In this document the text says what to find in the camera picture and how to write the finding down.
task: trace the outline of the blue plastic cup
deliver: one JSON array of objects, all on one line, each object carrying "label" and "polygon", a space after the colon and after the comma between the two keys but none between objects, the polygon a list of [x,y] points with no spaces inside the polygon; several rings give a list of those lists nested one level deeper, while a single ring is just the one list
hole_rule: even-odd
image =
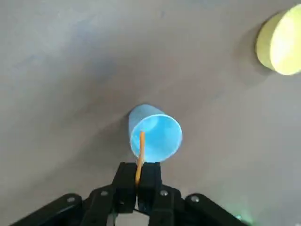
[{"label": "blue plastic cup", "polygon": [[128,119],[131,149],[136,157],[140,152],[140,132],[145,132],[144,161],[160,162],[171,157],[180,147],[182,130],[171,116],[151,105],[134,108]]}]

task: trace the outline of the yellow object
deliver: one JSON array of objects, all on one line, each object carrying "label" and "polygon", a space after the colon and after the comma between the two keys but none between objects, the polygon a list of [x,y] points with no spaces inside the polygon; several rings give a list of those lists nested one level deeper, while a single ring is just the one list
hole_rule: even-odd
[{"label": "yellow object", "polygon": [[264,66],[282,75],[301,71],[301,4],[273,16],[263,25],[256,54]]},{"label": "yellow object", "polygon": [[136,177],[135,177],[136,186],[139,185],[141,169],[142,169],[143,162],[144,162],[144,143],[145,143],[145,133],[143,131],[141,131],[140,132],[140,154],[139,154]]}]

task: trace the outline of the gray surface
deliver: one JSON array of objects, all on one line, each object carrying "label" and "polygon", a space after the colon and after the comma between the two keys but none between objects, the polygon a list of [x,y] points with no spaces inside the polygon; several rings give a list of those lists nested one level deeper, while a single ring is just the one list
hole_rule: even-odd
[{"label": "gray surface", "polygon": [[258,225],[301,222],[301,77],[253,52],[262,22],[293,4],[1,1],[0,224],[111,182],[134,159],[126,114],[144,102],[184,132],[166,184]]}]

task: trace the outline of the cup rim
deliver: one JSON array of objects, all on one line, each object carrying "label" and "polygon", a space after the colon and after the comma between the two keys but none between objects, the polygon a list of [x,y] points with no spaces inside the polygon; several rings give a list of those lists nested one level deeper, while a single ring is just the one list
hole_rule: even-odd
[{"label": "cup rim", "polygon": [[173,121],[176,123],[176,125],[178,126],[179,131],[180,131],[180,134],[181,134],[181,138],[179,139],[176,148],[175,148],[175,149],[174,149],[167,157],[161,159],[160,161],[157,161],[157,162],[162,162],[162,161],[165,161],[166,159],[170,158],[171,156],[173,156],[174,153],[176,153],[176,151],[179,149],[179,147],[180,147],[180,145],[181,145],[181,143],[182,143],[182,140],[183,140],[183,132],[182,132],[182,128],[181,128],[180,124],[178,123],[178,121],[177,121],[176,119],[174,119],[172,116],[170,116],[170,115],[168,115],[168,114],[160,113],[160,114],[152,114],[152,115],[149,115],[149,116],[147,116],[147,117],[141,119],[141,120],[133,127],[132,132],[131,132],[131,134],[130,134],[130,140],[129,140],[129,143],[130,143],[131,150],[132,150],[134,156],[135,156],[136,158],[139,158],[139,156],[137,156],[136,153],[133,151],[132,142],[131,142],[132,137],[133,137],[133,134],[134,134],[134,131],[135,131],[135,129],[140,125],[140,123],[141,123],[142,121],[144,121],[144,120],[146,120],[146,119],[148,119],[148,118],[154,117],[154,116],[167,117],[167,118],[173,120]]}]

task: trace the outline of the orange straw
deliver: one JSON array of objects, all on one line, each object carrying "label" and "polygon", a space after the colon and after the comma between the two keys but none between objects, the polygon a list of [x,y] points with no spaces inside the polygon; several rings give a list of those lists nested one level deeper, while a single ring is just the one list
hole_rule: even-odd
[{"label": "orange straw", "polygon": [[143,131],[140,132],[140,154],[137,164],[137,171],[136,171],[136,178],[135,178],[135,184],[136,186],[139,185],[140,176],[141,176],[141,169],[144,162],[144,143],[145,143],[145,133]]}]

